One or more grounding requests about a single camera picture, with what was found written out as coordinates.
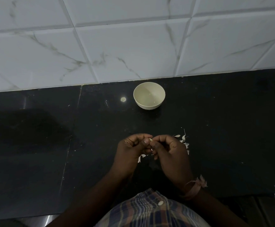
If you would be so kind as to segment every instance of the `tiled wall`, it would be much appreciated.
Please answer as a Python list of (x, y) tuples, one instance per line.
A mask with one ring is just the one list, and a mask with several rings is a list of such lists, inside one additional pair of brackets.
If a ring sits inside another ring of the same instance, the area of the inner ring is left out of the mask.
[(0, 0), (0, 91), (275, 68), (275, 0)]

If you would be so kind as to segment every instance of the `bowl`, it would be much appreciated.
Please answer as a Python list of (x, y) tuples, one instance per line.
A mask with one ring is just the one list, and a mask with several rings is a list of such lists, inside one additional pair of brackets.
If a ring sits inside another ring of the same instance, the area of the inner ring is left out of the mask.
[(145, 82), (133, 91), (133, 98), (138, 106), (145, 110), (159, 107), (165, 99), (165, 90), (157, 83)]

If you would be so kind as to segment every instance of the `black countertop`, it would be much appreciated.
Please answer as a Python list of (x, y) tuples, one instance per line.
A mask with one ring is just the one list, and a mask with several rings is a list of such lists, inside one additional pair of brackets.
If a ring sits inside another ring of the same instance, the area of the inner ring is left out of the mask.
[(109, 170), (134, 133), (183, 135), (195, 176), (217, 197), (275, 193), (275, 69), (0, 93), (0, 219), (61, 213)]

